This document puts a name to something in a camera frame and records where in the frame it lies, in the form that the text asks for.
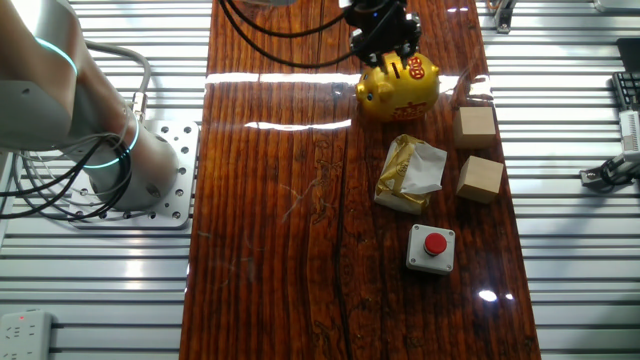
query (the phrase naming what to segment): black cable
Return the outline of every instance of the black cable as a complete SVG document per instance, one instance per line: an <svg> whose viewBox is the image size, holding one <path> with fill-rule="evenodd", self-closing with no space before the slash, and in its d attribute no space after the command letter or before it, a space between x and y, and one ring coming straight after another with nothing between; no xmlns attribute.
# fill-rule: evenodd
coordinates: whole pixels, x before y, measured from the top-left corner
<svg viewBox="0 0 640 360"><path fill-rule="evenodd" d="M227 20L229 20L229 23L231 24L231 26L233 27L233 29L238 33L238 35L240 35L240 37L247 43L249 44L249 46L251 46L255 51L259 52L262 56L266 57L267 59L277 62L279 64L282 65L287 65L287 66L291 66L291 67L297 67L297 68L302 68L302 69L319 69L319 68L323 68L323 67L327 67L327 66L331 66L331 65L335 65L339 62L342 62L346 59L348 59L351 55L357 53L358 51L364 49L366 46L368 46L373 40L376 39L377 35L380 33L380 31L382 31L381 29L383 28L383 25L386 24L389 19L392 18L392 14L394 13L396 7L398 6L398 3L395 2L392 6L391 9L389 9L389 11L387 12L387 14L385 14L384 18L382 18L382 20L378 23L378 25L373 29L373 31L371 32L371 34L369 35L369 37L364 41L364 43L362 43L362 46L360 46L358 49L355 50L351 50L348 53L327 61L327 62L323 62L323 63L317 63L317 64L303 64L303 63L296 63L296 62L292 62L292 61L288 61L288 60L284 60L284 59L280 59L278 57L275 57L271 54L269 54L267 51L265 51L264 49L260 48L256 43L254 43L248 36L247 34L245 34L242 29L240 28L240 26L238 26L238 24L236 23L236 21L233 19L233 15L231 15L231 13L229 12L229 9L227 8L226 0L218 0L218 2L220 3L220 7L222 8L222 11L224 12L225 16L227 17Z"/></svg>
<svg viewBox="0 0 640 360"><path fill-rule="evenodd" d="M59 184L60 182L62 182L62 180L72 176L76 172L82 170L83 166L84 166L84 164L82 166L80 166L80 163L78 163L74 167L69 169L69 171L67 171L66 173L60 175L60 177L57 177L55 180L53 180L51 182L48 182L46 184L43 184L41 186L38 186L38 187L35 187L35 188L31 188L29 190L0 192L0 197L25 196L25 195L33 194L33 193L38 192L38 191L46 190L46 189L48 189L48 188L50 188L50 187L52 187L52 186L54 186L56 184Z"/></svg>
<svg viewBox="0 0 640 360"><path fill-rule="evenodd" d="M119 163L120 163L120 175L118 177L118 179L116 180L116 188L114 188L114 195L111 197L111 199L109 199L109 201L105 202L100 208L98 208L97 210L86 214L86 215L78 215L78 214L74 214L66 209L63 209L62 207L56 205L56 204L52 204L51 207L53 207L54 209L60 211L61 213L65 214L66 216L60 216L60 215L53 215L53 214L47 214L44 211L39 211L40 215L42 215L45 218L48 219L52 219L52 220L64 220L64 221L77 221L77 220L83 220L83 219L88 219L88 218L93 218L93 217L97 217L100 216L104 213L106 213L107 211L109 211L111 208L113 208L113 206L115 206L115 204L117 204L118 201L120 201L120 199L122 198L122 196L124 195L124 193L127 190L127 187L129 185L129 182L131 180L131 158L129 156L129 153L127 151L127 149L120 144L119 146L119 150L120 153L117 153L116 156L118 158L120 158ZM15 171L17 173L17 155L14 155L14 161L16 161L16 163L14 163L15 166ZM33 174L31 173L31 169L29 168L29 166L26 165L26 163L24 162L23 159L23 164L24 165L24 169L25 169L25 173L27 175L27 178L29 179L29 181L31 182L32 186L36 186L35 183L35 179L33 177ZM18 189L21 189L22 185L20 184L20 182L17 180L18 177L14 177L14 181L16 182L16 187ZM40 191L38 191L38 194L40 194L40 196L43 199L46 199L46 196L44 194L42 194ZM27 205L29 205L32 209L35 209L36 206L27 198L27 197L23 197L23 200L27 203Z"/></svg>
<svg viewBox="0 0 640 360"><path fill-rule="evenodd" d="M78 162L76 164L76 166L74 166L73 168L71 168L72 170L75 169L75 172L73 172L73 175L71 175L71 177L69 178L69 181L67 182L67 184L65 184L64 188L62 189L62 191L52 197L50 200L47 200L43 205L37 206L35 208L32 208L31 210L27 210L21 213L13 213L13 214L0 214L0 220L9 220L9 219L18 219L21 217L25 217L25 216L29 216L29 215L33 215L36 214L48 207L50 207L52 204L55 204L58 200L60 200L67 191L69 191L69 189L71 188L71 185L73 185L73 182L76 180L76 178L78 177L78 175L80 175L80 171L82 170L82 168L84 167L84 165L86 165L86 163L89 161L89 159L91 158L91 156L98 150L98 148L102 145L102 143L105 141L105 138L101 138L98 142L96 142L96 144L89 150L89 152L87 152L87 154L82 158L82 160L80 160L80 162ZM19 174L13 174L14 177L19 177ZM63 177L60 177L53 182L59 183L60 181L64 180Z"/></svg>
<svg viewBox="0 0 640 360"><path fill-rule="evenodd" d="M256 24L255 22L253 22L253 20L249 19L243 12L242 10L240 10L236 4L233 3L233 0L228 0L229 2L229 6L231 7L231 9L236 13L236 15L238 15L238 17L240 19L242 19L242 21L244 21L245 23L247 23L247 25L251 26L252 28L258 30L259 32L263 33L263 34L267 34L269 36L275 36L275 37L280 37L280 38L285 38L285 39L295 39L295 38L299 38L299 37L303 37L303 36L308 36L308 35L312 35L315 33L319 33L321 31L324 31L330 27L332 27L333 25L337 24L338 22L340 22L340 20L344 19L347 12L344 11L342 12L342 14L340 14L339 16L335 17L333 20L322 24L316 28L313 29L309 29L309 30L305 30L305 31L300 31L300 32L296 32L296 33L281 33L281 32L277 32L277 31L271 31L269 29L265 29L262 26Z"/></svg>

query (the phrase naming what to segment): teal light ring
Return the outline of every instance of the teal light ring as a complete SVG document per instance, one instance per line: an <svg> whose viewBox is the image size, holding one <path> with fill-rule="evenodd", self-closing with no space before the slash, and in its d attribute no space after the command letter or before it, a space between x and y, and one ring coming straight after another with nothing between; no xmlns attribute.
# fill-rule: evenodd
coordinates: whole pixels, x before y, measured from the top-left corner
<svg viewBox="0 0 640 360"><path fill-rule="evenodd" d="M71 67L73 68L73 71L76 72L76 76L78 76L78 68L76 67L76 64L73 63L73 60L71 60L69 55L67 55L64 51L60 50L59 47L53 45L52 43L50 43L50 42L48 42L46 40L42 40L40 38L36 38L36 41L38 41L40 43L40 45L42 45L42 47L57 53L58 55L62 56L65 60L67 60L67 62L69 62L69 64L71 64Z"/></svg>
<svg viewBox="0 0 640 360"><path fill-rule="evenodd" d="M138 121L134 120L136 122L136 135L133 137L133 141L131 142L131 145L129 146L129 148L127 149L127 151L125 151L125 154L130 153L133 150L133 147L136 145L136 142L138 141L138 135L140 134L140 124L138 123ZM108 163L104 163L102 165L85 165L84 168L85 169L101 169L107 166L111 166L113 164L118 163L118 161L120 161L120 159L122 158L122 156L117 157L111 161L109 161Z"/></svg>

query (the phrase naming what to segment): gold foil wrapper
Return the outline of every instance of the gold foil wrapper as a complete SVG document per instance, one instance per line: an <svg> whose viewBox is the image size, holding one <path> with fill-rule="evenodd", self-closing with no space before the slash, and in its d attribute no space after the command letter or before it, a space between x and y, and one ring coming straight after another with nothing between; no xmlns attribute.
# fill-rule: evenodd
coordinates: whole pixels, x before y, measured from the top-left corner
<svg viewBox="0 0 640 360"><path fill-rule="evenodd" d="M389 162L382 169L380 179L376 184L376 195L387 192L391 195L420 206L422 211L429 205L431 194L406 194L400 192L402 182L409 168L409 160L415 151L416 144L426 144L424 141L409 135L400 135L395 140L397 147L393 151Z"/></svg>

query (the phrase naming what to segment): wood grain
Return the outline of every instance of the wood grain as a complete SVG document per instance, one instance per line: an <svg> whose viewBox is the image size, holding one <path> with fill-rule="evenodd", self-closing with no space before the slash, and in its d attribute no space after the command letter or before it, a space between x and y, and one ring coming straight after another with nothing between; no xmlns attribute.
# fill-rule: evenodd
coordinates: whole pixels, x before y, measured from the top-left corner
<svg viewBox="0 0 640 360"><path fill-rule="evenodd" d="M283 32L340 12L331 0L241 8ZM504 162L499 141L453 148L456 109L491 106L475 2L409 1L409 10L422 19L421 52L458 86L426 122L380 125L358 117L353 85L338 76L359 74L357 59L320 71L278 65L214 4L182 360L540 359L506 174L490 205L454 196L470 154ZM344 23L296 40L243 28L298 62L348 49ZM372 201L389 144L404 133L448 152L443 189L422 216ZM449 276L406 269L413 224L456 232Z"/></svg>

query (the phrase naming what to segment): red button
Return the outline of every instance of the red button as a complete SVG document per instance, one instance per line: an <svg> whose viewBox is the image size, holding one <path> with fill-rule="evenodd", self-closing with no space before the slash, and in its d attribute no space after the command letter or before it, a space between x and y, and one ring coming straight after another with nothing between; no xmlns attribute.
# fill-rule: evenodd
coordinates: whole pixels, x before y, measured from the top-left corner
<svg viewBox="0 0 640 360"><path fill-rule="evenodd" d="M447 239L438 233L431 233L424 239L424 251L427 254L436 256L442 254L447 249Z"/></svg>

